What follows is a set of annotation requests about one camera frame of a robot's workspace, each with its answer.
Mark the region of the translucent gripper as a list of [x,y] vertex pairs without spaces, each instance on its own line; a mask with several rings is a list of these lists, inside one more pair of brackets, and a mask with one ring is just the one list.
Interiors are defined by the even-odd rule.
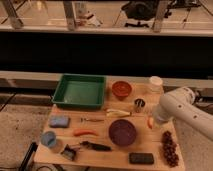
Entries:
[[165,123],[165,119],[163,118],[164,111],[160,105],[157,105],[152,110],[152,116],[157,125],[163,125]]

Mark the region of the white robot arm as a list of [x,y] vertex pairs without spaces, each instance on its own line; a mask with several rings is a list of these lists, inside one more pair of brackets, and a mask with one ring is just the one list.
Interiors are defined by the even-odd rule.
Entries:
[[152,110],[154,121],[162,125],[177,118],[213,141],[213,116],[196,108],[194,101],[195,93],[188,87],[166,92]]

